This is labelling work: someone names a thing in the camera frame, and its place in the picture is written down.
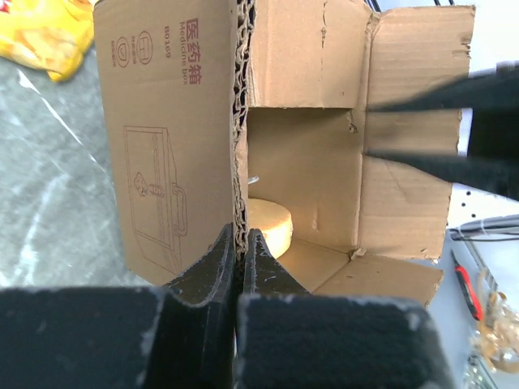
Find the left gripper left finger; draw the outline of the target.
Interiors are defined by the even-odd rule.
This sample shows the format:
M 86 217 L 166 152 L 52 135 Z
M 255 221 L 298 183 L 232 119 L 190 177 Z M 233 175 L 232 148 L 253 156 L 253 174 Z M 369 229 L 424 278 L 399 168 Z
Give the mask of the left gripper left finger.
M 233 225 L 169 283 L 161 320 L 161 376 L 166 388 L 229 388 L 235 320 Z

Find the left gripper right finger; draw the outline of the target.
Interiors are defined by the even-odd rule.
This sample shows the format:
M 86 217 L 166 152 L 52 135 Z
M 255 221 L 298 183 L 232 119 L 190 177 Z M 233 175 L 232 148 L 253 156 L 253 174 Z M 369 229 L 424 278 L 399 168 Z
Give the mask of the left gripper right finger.
M 244 293 L 272 296 L 310 294 L 272 256 L 259 229 L 252 229 L 248 234 L 248 251 L 244 257 L 242 279 Z

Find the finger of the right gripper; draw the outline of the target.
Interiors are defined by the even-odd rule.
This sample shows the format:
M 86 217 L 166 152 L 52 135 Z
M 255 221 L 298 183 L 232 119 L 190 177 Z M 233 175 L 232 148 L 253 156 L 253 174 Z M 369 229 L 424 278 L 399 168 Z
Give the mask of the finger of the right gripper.
M 445 182 L 470 186 L 507 199 L 518 198 L 517 162 L 373 149 L 365 151 L 364 155 L 408 165 Z
M 368 112 L 396 113 L 452 109 L 518 110 L 518 73 L 467 75 L 402 100 L 367 106 Z

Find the brown cardboard box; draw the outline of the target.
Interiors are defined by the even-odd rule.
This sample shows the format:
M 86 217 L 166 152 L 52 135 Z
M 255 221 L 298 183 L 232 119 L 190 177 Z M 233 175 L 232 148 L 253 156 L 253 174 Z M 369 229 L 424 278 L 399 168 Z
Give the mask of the brown cardboard box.
M 266 202 L 316 294 L 428 304 L 452 187 L 368 148 L 457 153 L 461 113 L 368 113 L 466 75 L 473 6 L 100 1 L 97 63 L 125 264 L 164 284 Z

